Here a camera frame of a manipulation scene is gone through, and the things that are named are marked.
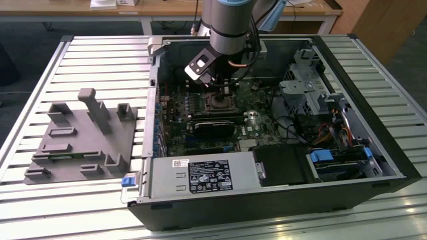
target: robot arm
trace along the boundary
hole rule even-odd
[[[201,50],[185,67],[185,73],[192,80],[198,84],[218,87],[224,86],[221,79],[217,79],[218,73],[226,78],[237,69],[246,68],[241,76],[248,74],[249,66],[256,61],[260,51],[253,17],[258,19],[257,22],[262,20],[260,26],[264,25],[266,20],[276,16],[273,12],[281,15],[284,3],[285,0],[209,0],[202,2],[197,35],[209,36],[209,46]],[[246,44],[248,32],[252,38],[249,44]],[[240,64],[244,50],[253,54],[249,63]]]

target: green circuit board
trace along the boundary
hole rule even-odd
[[[268,109],[269,93],[264,88],[253,86],[250,80],[242,80],[238,83],[233,104],[244,111],[246,118],[242,124],[233,126],[232,135],[221,138],[197,139],[188,133],[186,116],[204,110],[205,94],[185,91],[170,94],[164,116],[168,156],[240,152],[240,140],[253,139],[257,145],[273,145],[281,142]]]

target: power supply label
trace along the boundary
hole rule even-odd
[[[233,190],[228,160],[189,162],[188,181],[192,194]]]

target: table leg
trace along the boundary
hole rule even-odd
[[[41,24],[42,24],[42,26],[43,26],[43,29],[45,29],[47,32],[53,30],[51,22],[50,22],[50,21],[49,21],[49,22],[42,21]]]
[[[140,25],[141,25],[141,31],[142,34],[146,36],[153,35],[153,30],[152,30],[152,17],[150,16],[141,16],[138,18]]]
[[[329,34],[336,21],[336,17],[337,17],[336,15],[330,15],[325,18],[318,28],[318,32],[317,32],[318,35]]]

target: slotted metal surface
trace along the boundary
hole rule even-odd
[[[425,177],[425,113],[361,46],[344,35],[322,39]],[[350,210],[172,232],[149,232],[125,209],[120,179],[23,185],[23,172],[49,122],[45,112],[50,102],[66,101],[70,109],[82,109],[84,104],[75,101],[81,87],[97,90],[96,98],[106,107],[121,102],[137,107],[130,171],[141,168],[149,76],[146,42],[144,36],[89,36],[74,37],[70,43],[58,46],[57,57],[53,56],[39,79],[39,83],[43,82],[39,93],[33,93],[33,107],[27,105],[27,117],[21,119],[15,139],[5,148],[7,152],[0,168],[0,239],[329,240],[344,236],[346,240],[378,240],[427,237],[427,178],[394,193],[378,195]]]

